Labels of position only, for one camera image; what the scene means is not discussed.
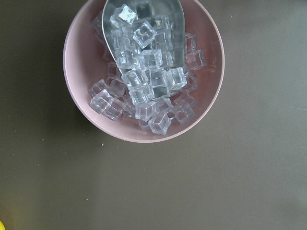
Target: bowl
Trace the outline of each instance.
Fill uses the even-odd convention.
[[[186,32],[197,35],[197,48],[204,50],[207,66],[197,70],[198,89],[191,95],[198,102],[195,116],[186,123],[173,123],[166,135],[142,131],[136,119],[121,117],[112,121],[89,106],[88,89],[106,77],[104,46],[94,35],[92,19],[103,9],[105,0],[89,0],[75,16],[68,30],[63,53],[63,68],[68,90],[74,102],[100,130],[122,140],[153,143],[175,138],[200,122],[212,107],[224,75],[224,49],[218,29],[208,11],[197,0],[181,0]]]

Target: metal scoop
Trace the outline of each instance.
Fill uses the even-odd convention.
[[[123,4],[128,5],[132,10],[140,14],[142,13],[142,9],[138,7],[140,2],[144,2],[144,0],[107,0],[105,3],[102,13],[102,30],[113,58],[115,50],[112,45],[110,17],[114,13],[115,8]],[[152,7],[155,15],[163,14],[169,16],[172,22],[174,67],[184,67],[185,21],[179,0],[153,0]],[[124,74],[128,69],[120,69],[120,71]]]

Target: acrylic ice cube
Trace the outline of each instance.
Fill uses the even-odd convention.
[[[186,101],[179,102],[171,108],[170,111],[174,115],[174,118],[181,124],[185,123],[195,115],[193,109]]]
[[[116,121],[123,114],[124,106],[125,103],[121,102],[117,98],[114,98],[111,105],[103,111],[103,115],[113,121]]]
[[[174,52],[163,51],[162,52],[162,66],[163,68],[174,66]]]
[[[159,68],[163,63],[161,50],[143,50],[139,54],[139,63],[141,69]]]
[[[166,71],[164,69],[149,69],[145,71],[149,78],[149,84],[155,88],[158,86],[166,86]]]
[[[186,78],[187,84],[183,87],[186,92],[191,92],[198,89],[197,78],[193,75]]]
[[[157,15],[153,19],[154,29],[155,30],[171,30],[171,23],[168,15]]]
[[[119,28],[111,31],[112,45],[114,49],[121,46],[135,46],[132,33],[127,28]]]
[[[158,31],[152,46],[154,49],[161,49],[162,51],[172,50],[174,48],[172,32],[169,30]]]
[[[179,90],[187,84],[183,68],[170,69],[167,72],[167,85],[170,90]]]
[[[151,0],[138,0],[136,5],[138,18],[151,18],[154,15],[153,4]]]
[[[144,70],[130,70],[121,76],[129,90],[142,88],[147,82],[148,78]]]
[[[191,108],[193,108],[197,104],[197,101],[185,91],[180,92],[180,96],[174,100],[174,104],[179,104],[181,101],[185,101],[186,103],[188,103]]]
[[[148,121],[156,112],[155,102],[137,104],[135,106],[135,118],[143,121]]]
[[[169,88],[167,85],[153,88],[153,93],[155,99],[161,99],[170,96]]]
[[[137,14],[126,4],[115,9],[110,21],[116,27],[132,26],[133,21],[137,18]]]
[[[163,98],[155,103],[156,110],[161,113],[168,112],[172,107],[172,102],[169,98]]]
[[[104,79],[101,79],[99,82],[95,83],[89,90],[88,93],[91,97],[95,97],[99,94],[102,90],[108,90],[108,85],[106,84]]]
[[[195,51],[197,49],[196,46],[196,35],[186,33],[185,35],[185,45],[186,45],[186,53]]]
[[[131,97],[125,99],[123,116],[135,118],[135,105],[132,103]]]
[[[141,130],[143,130],[143,131],[150,129],[148,122],[146,122],[146,121],[139,120],[139,126],[140,126]]]
[[[112,104],[113,100],[114,97],[107,90],[102,90],[91,100],[90,107],[101,114]]]
[[[153,89],[151,86],[146,85],[140,89],[133,89],[129,92],[131,96],[132,103],[134,105],[148,102],[149,100],[154,98]]]
[[[167,113],[158,113],[149,120],[148,125],[153,133],[165,135],[171,123]]]
[[[207,65],[202,50],[192,51],[186,54],[186,64],[189,69],[197,70]]]
[[[132,37],[144,49],[155,39],[156,35],[157,31],[153,29],[148,21],[145,21],[135,29]]]
[[[124,95],[126,88],[127,88],[126,84],[120,82],[118,79],[114,79],[110,83],[109,93],[113,97],[121,97]]]
[[[95,30],[102,34],[102,23],[101,23],[101,18],[102,18],[102,11],[99,12],[99,14],[91,21],[91,25],[95,28]]]
[[[117,74],[117,65],[116,62],[110,61],[107,64],[106,73],[108,76],[115,77]]]
[[[115,50],[115,56],[118,68],[132,69],[139,66],[137,50],[133,46],[121,46]]]

